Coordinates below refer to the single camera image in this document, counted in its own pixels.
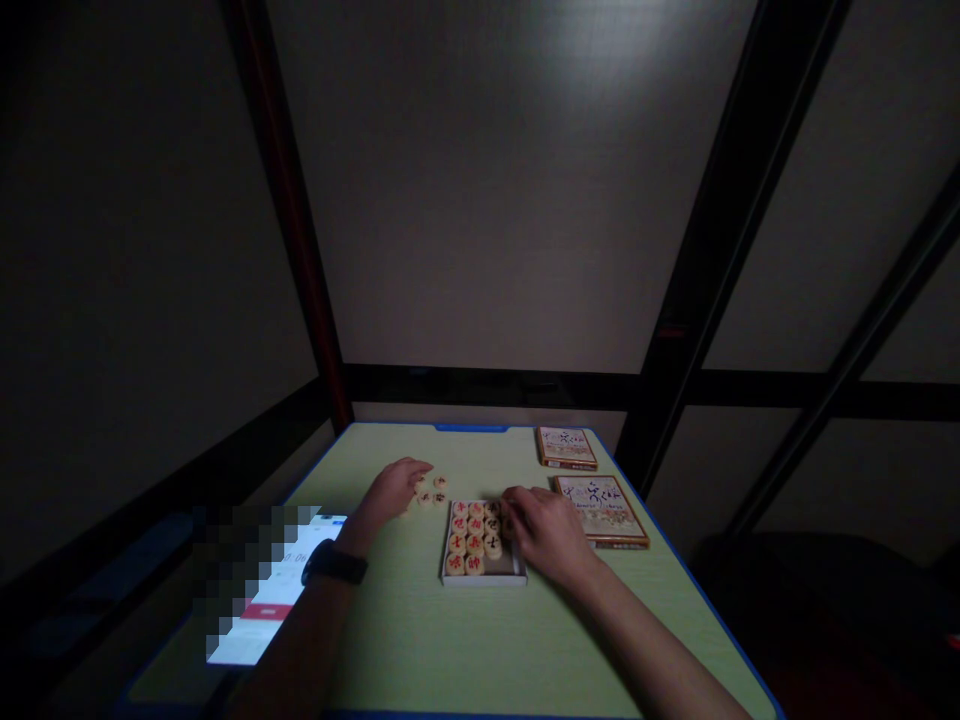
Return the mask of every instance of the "wall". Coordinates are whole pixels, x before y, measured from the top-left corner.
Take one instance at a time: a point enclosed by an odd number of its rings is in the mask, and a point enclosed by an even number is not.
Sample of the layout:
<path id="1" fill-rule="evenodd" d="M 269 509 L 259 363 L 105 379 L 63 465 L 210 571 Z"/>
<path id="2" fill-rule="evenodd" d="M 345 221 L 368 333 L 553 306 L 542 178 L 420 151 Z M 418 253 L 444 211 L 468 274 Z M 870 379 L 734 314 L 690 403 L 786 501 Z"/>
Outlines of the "wall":
<path id="1" fill-rule="evenodd" d="M 957 3 L 852 4 L 704 367 L 830 367 L 960 157 L 958 26 Z M 954 249 L 864 378 L 960 380 L 957 287 Z M 793 414 L 687 409 L 649 498 L 685 555 L 726 527 Z M 955 435 L 834 421 L 759 529 L 855 532 L 929 562 L 960 541 Z"/>
<path id="2" fill-rule="evenodd" d="M 754 3 L 269 3 L 343 358 L 637 373 Z"/>
<path id="3" fill-rule="evenodd" d="M 64 3 L 21 80 L 3 581 L 317 374 L 215 4 Z"/>

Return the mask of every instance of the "wrist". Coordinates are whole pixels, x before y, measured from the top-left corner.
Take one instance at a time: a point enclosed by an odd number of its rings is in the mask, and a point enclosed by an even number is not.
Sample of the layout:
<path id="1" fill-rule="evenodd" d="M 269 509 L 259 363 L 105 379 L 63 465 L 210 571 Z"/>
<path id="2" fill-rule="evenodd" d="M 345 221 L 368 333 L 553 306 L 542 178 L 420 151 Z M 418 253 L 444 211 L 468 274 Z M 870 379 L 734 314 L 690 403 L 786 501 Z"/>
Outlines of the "wrist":
<path id="1" fill-rule="evenodd" d="M 585 559 L 582 566 L 571 577 L 566 590 L 582 605 L 589 605 L 602 592 L 604 577 L 610 571 L 603 560 L 595 553 Z"/>
<path id="2" fill-rule="evenodd" d="M 365 560 L 379 531 L 379 523 L 358 511 L 343 523 L 334 547 L 342 553 Z"/>

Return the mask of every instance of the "table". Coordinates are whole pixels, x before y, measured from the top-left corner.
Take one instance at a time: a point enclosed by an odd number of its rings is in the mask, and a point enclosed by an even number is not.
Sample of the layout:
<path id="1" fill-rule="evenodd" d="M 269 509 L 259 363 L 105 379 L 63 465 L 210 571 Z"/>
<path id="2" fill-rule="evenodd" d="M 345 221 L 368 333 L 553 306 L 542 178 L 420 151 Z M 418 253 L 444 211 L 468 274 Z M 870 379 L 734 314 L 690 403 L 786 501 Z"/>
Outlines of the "table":
<path id="1" fill-rule="evenodd" d="M 600 439 L 586 432 L 597 472 L 563 474 L 614 475 L 632 490 Z M 517 484 L 547 488 L 558 473 L 539 464 L 529 427 L 354 423 L 287 504 L 349 514 L 383 466 L 406 455 L 433 463 L 449 480 L 451 499 L 495 497 Z M 782 717 L 643 503 L 626 494 L 650 549 L 604 550 L 604 560 L 751 716 Z M 416 507 L 381 532 L 343 633 L 332 709 L 639 717 L 607 657 L 539 574 L 531 570 L 519 588 L 444 587 L 445 542 L 440 508 Z M 205 667 L 191 632 L 187 622 L 141 672 L 124 699 L 127 710 L 162 706 L 169 715 L 206 701 L 223 671 Z"/>

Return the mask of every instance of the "black watch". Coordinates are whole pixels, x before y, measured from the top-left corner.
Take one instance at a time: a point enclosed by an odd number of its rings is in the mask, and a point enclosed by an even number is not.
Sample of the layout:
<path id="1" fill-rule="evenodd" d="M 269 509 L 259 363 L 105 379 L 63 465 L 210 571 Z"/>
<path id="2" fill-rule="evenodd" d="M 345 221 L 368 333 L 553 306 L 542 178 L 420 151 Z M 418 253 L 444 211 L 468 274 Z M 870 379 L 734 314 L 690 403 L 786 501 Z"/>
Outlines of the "black watch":
<path id="1" fill-rule="evenodd" d="M 351 585 L 359 585 L 366 572 L 366 560 L 340 552 L 333 547 L 333 540 L 328 538 L 317 545 L 310 554 L 310 559 L 303 568 L 303 574 L 300 575 L 300 582 L 306 586 L 314 575 L 327 575 Z"/>

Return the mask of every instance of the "white box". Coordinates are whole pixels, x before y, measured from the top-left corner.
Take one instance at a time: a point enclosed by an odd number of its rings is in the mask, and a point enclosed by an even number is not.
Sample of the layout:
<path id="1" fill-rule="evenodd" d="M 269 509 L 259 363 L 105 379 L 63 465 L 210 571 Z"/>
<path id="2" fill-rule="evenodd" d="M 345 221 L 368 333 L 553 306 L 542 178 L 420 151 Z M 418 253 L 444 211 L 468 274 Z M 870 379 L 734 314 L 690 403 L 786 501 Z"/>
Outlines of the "white box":
<path id="1" fill-rule="evenodd" d="M 448 587 L 521 587 L 527 584 L 527 566 L 520 554 L 513 553 L 513 543 L 503 539 L 503 555 L 496 560 L 484 556 L 483 575 L 447 575 L 447 541 L 450 539 L 450 523 L 453 520 L 453 503 L 449 502 L 447 535 L 443 539 L 443 557 L 440 558 L 440 582 Z M 467 500 L 486 504 L 484 500 Z"/>

